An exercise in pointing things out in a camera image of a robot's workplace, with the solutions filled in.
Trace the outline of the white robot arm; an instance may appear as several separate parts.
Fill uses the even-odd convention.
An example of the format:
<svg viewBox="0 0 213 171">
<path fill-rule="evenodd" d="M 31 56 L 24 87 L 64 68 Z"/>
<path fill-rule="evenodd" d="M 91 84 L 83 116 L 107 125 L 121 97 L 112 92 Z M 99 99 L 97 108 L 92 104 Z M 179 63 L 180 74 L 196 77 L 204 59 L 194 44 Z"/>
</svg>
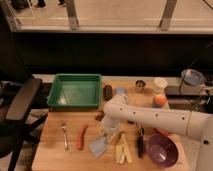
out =
<svg viewBox="0 0 213 171">
<path fill-rule="evenodd" d="M 115 95 L 103 106 L 103 129 L 113 133 L 121 120 L 146 124 L 201 143 L 195 171 L 213 171 L 213 114 L 188 110 L 144 108 L 128 104 L 127 97 Z"/>
</svg>

